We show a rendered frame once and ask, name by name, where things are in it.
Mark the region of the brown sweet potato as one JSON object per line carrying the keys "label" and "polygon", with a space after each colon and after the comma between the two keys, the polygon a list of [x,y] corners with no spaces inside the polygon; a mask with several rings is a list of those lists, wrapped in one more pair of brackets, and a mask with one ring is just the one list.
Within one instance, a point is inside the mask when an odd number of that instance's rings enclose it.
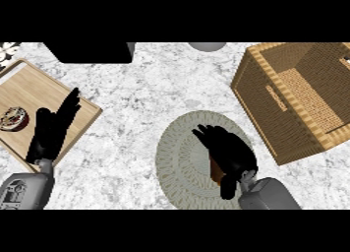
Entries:
{"label": "brown sweet potato", "polygon": [[224,173],[212,157],[209,157],[209,161],[211,161],[211,179],[215,183],[219,183]]}

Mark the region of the round woven pale placemat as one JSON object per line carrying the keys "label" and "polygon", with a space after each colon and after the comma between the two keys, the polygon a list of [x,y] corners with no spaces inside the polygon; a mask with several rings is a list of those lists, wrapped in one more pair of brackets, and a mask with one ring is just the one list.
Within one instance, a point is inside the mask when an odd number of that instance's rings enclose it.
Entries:
{"label": "round woven pale placemat", "polygon": [[218,184],[211,179],[209,152],[191,132],[199,124],[222,127],[252,147],[242,129],[224,115],[208,110],[181,115],[168,125],[156,146],[154,166],[160,189],[180,210],[239,210],[240,189],[236,189],[233,199],[224,200]]}

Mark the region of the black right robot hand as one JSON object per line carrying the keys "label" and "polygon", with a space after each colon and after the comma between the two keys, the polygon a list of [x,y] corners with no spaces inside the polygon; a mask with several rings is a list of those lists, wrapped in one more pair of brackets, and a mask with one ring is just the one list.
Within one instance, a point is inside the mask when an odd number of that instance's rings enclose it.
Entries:
{"label": "black right robot hand", "polygon": [[222,127],[199,124],[191,132],[209,151],[209,158],[214,158],[224,173],[218,183],[219,197],[224,200],[231,200],[242,175],[250,170],[256,174],[255,154],[242,139]]}

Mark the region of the brown wicker basket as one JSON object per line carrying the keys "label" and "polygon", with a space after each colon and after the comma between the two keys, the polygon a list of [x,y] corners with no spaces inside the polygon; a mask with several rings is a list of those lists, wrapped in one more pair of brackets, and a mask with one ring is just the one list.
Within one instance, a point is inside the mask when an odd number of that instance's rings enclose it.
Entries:
{"label": "brown wicker basket", "polygon": [[247,47],[231,90],[277,164],[350,140],[350,42]]}

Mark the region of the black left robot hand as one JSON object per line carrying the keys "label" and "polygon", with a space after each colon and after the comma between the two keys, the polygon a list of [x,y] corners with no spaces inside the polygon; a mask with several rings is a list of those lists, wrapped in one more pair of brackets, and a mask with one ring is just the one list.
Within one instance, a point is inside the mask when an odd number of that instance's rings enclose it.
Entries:
{"label": "black left robot hand", "polygon": [[35,134],[26,154],[26,162],[35,164],[42,158],[56,160],[66,131],[81,108],[79,90],[73,89],[56,112],[45,107],[36,110]]}

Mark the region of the pale wooden cutting board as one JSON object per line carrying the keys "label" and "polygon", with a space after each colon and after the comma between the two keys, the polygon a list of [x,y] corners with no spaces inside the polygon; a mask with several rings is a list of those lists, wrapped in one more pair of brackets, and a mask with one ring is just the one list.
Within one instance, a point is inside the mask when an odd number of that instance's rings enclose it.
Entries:
{"label": "pale wooden cutting board", "polygon": [[17,132],[0,130],[0,145],[29,172],[38,172],[39,167],[26,162],[28,149],[35,133],[36,110],[45,107],[50,111],[57,111],[70,89],[25,58],[16,60],[5,67],[0,72],[0,79],[22,63],[25,63],[25,67],[0,84],[0,116],[10,107],[20,106],[28,112],[29,123]]}

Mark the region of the black and white patterned object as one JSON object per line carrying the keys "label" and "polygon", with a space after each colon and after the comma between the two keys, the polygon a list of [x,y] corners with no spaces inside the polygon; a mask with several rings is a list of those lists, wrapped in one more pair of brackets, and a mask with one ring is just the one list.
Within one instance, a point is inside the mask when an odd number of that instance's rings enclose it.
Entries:
{"label": "black and white patterned object", "polygon": [[0,71],[5,68],[19,48],[19,42],[0,42]]}

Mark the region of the grey round object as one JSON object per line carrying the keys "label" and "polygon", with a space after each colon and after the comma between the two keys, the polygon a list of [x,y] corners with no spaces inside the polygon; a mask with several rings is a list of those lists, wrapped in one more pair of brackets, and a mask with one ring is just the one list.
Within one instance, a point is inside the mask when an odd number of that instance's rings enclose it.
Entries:
{"label": "grey round object", "polygon": [[190,42],[190,46],[203,52],[218,51],[224,46],[224,42]]}

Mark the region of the black box appliance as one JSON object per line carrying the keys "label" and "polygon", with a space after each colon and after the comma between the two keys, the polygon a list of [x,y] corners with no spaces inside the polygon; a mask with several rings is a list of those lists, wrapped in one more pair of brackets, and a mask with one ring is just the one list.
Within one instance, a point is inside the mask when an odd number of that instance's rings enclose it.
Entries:
{"label": "black box appliance", "polygon": [[64,64],[129,64],[134,42],[45,42],[47,49]]}

